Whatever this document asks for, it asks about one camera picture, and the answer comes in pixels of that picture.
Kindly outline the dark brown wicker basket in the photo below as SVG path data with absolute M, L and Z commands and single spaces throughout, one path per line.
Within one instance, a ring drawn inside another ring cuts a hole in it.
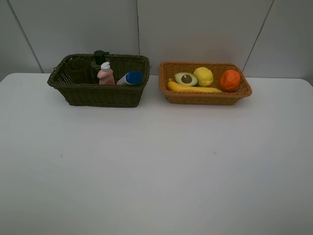
M 74 84 L 70 79 L 66 62 L 74 58 L 86 59 L 89 63 L 90 84 Z M 48 85 L 58 90 L 72 106 L 132 108 L 138 106 L 143 90 L 149 80 L 150 61 L 145 56 L 110 54 L 113 77 L 121 79 L 130 71 L 140 71 L 143 81 L 139 85 L 100 85 L 94 78 L 91 61 L 93 54 L 66 56 L 49 76 Z

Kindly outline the pink bottle white cap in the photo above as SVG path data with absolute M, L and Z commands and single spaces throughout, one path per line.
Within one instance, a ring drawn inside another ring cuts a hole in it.
M 111 69 L 109 62 L 104 62 L 101 65 L 101 69 L 97 74 L 100 85 L 114 85 L 115 80 L 113 77 L 113 70 Z

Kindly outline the halved avocado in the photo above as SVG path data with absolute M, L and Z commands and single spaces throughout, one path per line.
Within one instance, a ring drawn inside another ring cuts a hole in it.
M 179 72 L 175 74 L 175 81 L 184 86 L 195 86 L 198 83 L 196 76 L 189 72 Z

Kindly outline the translucent pink plastic cup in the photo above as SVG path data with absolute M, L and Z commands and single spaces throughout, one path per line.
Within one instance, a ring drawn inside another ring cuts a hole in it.
M 83 58 L 74 58 L 66 62 L 67 73 L 74 84 L 90 84 L 89 63 Z

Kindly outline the orange tangerine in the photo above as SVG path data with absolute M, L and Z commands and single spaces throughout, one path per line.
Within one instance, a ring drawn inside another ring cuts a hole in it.
M 220 78 L 220 87 L 224 92 L 235 92 L 240 85 L 241 76 L 236 70 L 226 70 Z

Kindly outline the yellow banana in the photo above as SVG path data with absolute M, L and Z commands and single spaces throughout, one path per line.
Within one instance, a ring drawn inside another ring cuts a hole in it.
M 177 82 L 174 82 L 172 79 L 169 79 L 167 83 L 169 90 L 173 92 L 188 92 L 188 93 L 222 93 L 221 90 L 212 88 L 212 87 L 189 87 L 180 85 Z

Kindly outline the white bottle blue cap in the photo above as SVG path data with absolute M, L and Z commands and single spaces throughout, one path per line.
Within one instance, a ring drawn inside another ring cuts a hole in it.
M 116 85 L 139 85 L 143 81 L 140 71 L 130 71 L 116 82 Z

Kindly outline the yellow lemon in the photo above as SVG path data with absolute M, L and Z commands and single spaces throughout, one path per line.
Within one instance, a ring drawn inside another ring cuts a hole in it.
M 198 85 L 200 87 L 209 87 L 213 83 L 213 73 L 206 67 L 195 69 L 194 75 L 198 79 Z

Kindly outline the dark green pump bottle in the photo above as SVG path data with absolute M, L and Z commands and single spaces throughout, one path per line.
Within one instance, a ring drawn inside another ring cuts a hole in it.
M 107 56 L 110 55 L 107 51 L 97 50 L 93 53 L 93 59 L 91 61 L 91 67 L 93 71 L 94 78 L 97 79 L 97 75 L 99 71 L 101 70 L 101 65 L 104 62 L 111 63 L 110 59 L 107 58 Z

